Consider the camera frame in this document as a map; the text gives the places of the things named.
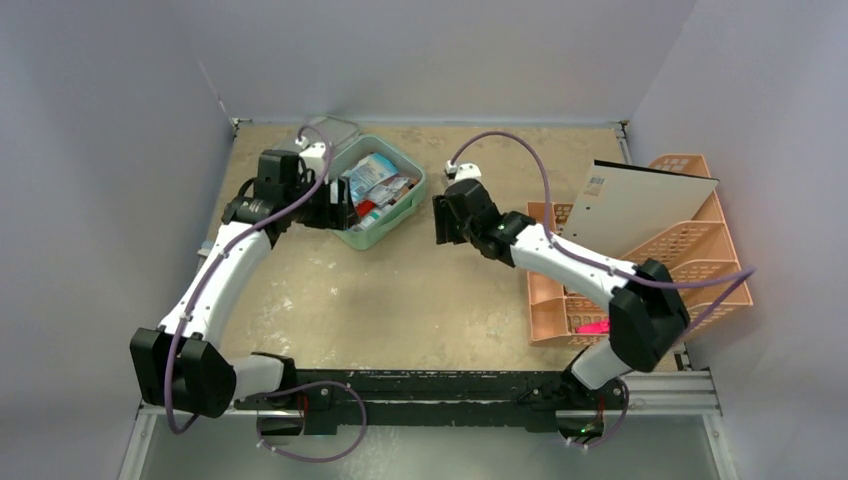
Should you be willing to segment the red first aid pouch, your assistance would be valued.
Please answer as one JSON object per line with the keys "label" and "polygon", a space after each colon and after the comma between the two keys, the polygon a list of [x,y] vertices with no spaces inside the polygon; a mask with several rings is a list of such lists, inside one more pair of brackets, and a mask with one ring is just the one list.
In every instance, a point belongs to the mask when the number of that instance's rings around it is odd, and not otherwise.
{"label": "red first aid pouch", "polygon": [[370,211],[372,211],[373,209],[375,209],[376,207],[377,207],[376,203],[374,203],[371,200],[366,199],[366,200],[363,200],[362,202],[358,203],[355,206],[355,211],[356,211],[357,216],[359,218],[363,218],[363,217],[367,216],[368,213]]}

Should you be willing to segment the white plastic bottle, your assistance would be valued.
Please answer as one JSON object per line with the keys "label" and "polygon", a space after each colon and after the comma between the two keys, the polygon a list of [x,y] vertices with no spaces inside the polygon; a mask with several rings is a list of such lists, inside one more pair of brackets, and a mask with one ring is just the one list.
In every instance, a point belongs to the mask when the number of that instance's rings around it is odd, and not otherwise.
{"label": "white plastic bottle", "polygon": [[375,207],[366,213],[356,225],[358,231],[365,231],[379,223],[391,211],[390,205]]}

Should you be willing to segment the mint green storage case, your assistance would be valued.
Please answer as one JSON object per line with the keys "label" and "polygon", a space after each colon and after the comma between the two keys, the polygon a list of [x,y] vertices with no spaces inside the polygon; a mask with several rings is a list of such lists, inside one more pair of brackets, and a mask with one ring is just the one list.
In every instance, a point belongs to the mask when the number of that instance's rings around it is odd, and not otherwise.
{"label": "mint green storage case", "polygon": [[379,136],[364,134],[358,124],[334,117],[316,117],[301,139],[294,134],[283,144],[297,151],[327,140],[334,151],[331,180],[349,180],[359,220],[336,235],[356,250],[367,250],[418,208],[426,193],[427,174],[416,161]]}

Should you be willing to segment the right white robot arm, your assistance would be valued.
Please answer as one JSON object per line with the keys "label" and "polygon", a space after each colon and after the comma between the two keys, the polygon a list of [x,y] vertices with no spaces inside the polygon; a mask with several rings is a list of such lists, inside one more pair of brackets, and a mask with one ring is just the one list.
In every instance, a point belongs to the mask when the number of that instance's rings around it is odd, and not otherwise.
{"label": "right white robot arm", "polygon": [[552,233],[546,224],[498,210],[478,180],[450,185],[432,199],[439,244],[468,243],[483,257],[556,281],[600,307],[607,337],[564,371],[561,392],[576,407],[630,372],[650,373],[690,325],[680,294],[668,288],[667,267],[607,257]]}

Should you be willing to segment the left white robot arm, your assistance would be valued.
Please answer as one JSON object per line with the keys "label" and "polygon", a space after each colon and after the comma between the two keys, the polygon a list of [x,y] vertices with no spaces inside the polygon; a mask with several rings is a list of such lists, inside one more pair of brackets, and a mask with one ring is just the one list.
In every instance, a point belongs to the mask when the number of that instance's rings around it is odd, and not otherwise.
{"label": "left white robot arm", "polygon": [[228,361],[219,346],[243,289],[292,224],[341,231],[355,223],[348,179],[328,177],[332,159],[324,143],[261,153],[256,175],[226,204],[187,291],[156,327],[131,338],[145,403],[217,418],[234,401],[258,394],[275,409],[295,402],[298,382],[285,373],[291,360],[254,353]]}

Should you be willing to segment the clear bag alcohol wipes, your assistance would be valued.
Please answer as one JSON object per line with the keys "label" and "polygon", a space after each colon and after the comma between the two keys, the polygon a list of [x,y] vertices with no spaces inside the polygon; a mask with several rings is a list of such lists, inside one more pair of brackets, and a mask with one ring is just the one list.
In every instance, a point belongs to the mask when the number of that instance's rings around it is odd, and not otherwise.
{"label": "clear bag alcohol wipes", "polygon": [[375,185],[365,199],[377,204],[377,207],[393,205],[405,196],[418,183],[417,179],[396,175]]}

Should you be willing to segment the blue white plastic bag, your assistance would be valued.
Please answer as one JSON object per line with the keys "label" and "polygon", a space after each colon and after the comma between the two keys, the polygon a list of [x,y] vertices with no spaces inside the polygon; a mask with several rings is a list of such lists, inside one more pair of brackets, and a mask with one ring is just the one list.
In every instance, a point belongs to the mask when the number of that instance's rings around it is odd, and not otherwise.
{"label": "blue white plastic bag", "polygon": [[353,202],[359,204],[373,187],[398,173],[397,167],[388,158],[372,153],[355,163],[342,176],[349,180]]}

